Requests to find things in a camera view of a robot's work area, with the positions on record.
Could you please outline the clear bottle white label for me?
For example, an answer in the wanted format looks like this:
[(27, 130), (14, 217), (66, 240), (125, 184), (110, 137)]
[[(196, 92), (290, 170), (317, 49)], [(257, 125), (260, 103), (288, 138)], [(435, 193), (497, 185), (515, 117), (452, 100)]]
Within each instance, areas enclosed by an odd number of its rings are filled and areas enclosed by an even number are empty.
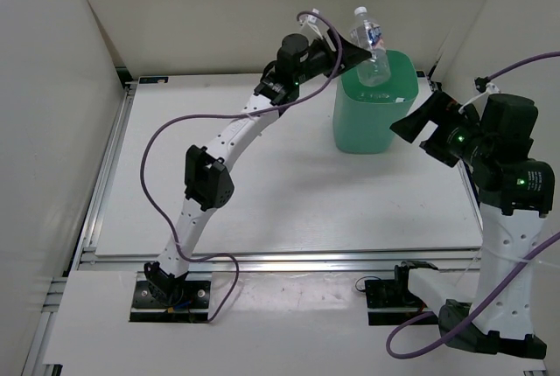
[(388, 81), (391, 76), (381, 26), (364, 6), (357, 7), (353, 14), (354, 21), (350, 30), (351, 42), (370, 53), (370, 58), (357, 66), (359, 80), (367, 87), (379, 86)]

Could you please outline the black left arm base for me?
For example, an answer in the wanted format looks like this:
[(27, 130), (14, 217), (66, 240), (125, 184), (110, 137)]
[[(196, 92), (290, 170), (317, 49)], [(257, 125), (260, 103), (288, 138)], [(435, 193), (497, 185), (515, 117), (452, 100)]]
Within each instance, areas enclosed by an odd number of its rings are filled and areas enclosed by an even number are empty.
[(157, 261), (147, 262), (136, 279), (129, 320), (203, 324), (208, 319), (211, 286), (209, 276), (175, 276), (164, 272)]

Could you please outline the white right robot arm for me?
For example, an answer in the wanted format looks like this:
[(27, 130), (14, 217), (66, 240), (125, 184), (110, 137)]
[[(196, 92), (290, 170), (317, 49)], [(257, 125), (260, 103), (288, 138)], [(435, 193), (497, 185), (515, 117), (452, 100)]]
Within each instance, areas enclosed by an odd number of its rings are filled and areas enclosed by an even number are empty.
[(393, 295), (411, 306), (421, 300), (436, 317), (438, 342), (465, 352), (543, 359), (546, 344), (531, 321), (533, 259), (551, 245), (540, 237), (553, 206), (555, 174), (532, 158), (538, 110), (526, 97), (485, 93), (478, 112), (437, 91), (392, 131), (427, 155), (454, 166), (466, 164), (478, 190), (482, 221), (479, 280), (474, 298), (459, 290), (434, 265), (405, 261), (395, 267)]

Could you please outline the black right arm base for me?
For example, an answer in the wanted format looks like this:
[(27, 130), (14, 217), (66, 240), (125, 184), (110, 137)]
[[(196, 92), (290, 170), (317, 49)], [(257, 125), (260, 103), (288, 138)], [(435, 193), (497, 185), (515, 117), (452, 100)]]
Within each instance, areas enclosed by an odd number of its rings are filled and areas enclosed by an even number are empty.
[(394, 266), (392, 278), (367, 275), (355, 282), (354, 289), (366, 296), (369, 326), (397, 326), (425, 312), (430, 317), (416, 322), (416, 325), (438, 323), (438, 318), (432, 315), (432, 310), (426, 303), (408, 289), (410, 271), (417, 268), (438, 270), (427, 261), (403, 261)]

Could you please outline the clear unlabeled plastic bottle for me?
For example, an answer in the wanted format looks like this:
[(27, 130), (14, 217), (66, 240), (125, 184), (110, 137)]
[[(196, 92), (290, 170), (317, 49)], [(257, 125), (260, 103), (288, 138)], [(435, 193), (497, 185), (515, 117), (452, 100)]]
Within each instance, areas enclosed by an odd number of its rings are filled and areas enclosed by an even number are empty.
[(392, 97), (383, 92), (363, 91), (357, 96), (357, 101), (364, 103), (390, 103)]

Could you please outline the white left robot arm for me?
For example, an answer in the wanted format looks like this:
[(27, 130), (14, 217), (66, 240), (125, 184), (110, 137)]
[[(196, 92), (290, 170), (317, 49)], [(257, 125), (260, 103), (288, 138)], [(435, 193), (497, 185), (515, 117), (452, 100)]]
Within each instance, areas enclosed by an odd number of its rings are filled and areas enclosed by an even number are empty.
[(185, 295), (185, 278), (193, 250), (212, 215), (233, 196), (230, 172), (243, 151), (290, 107), (302, 102), (299, 88), (319, 75), (332, 80), (368, 59), (366, 50), (334, 29), (309, 40), (299, 33), (283, 38), (276, 58), (263, 70), (248, 102), (208, 144), (185, 154), (185, 198), (178, 220), (168, 219), (170, 240), (164, 251), (144, 265), (150, 292), (164, 306)]

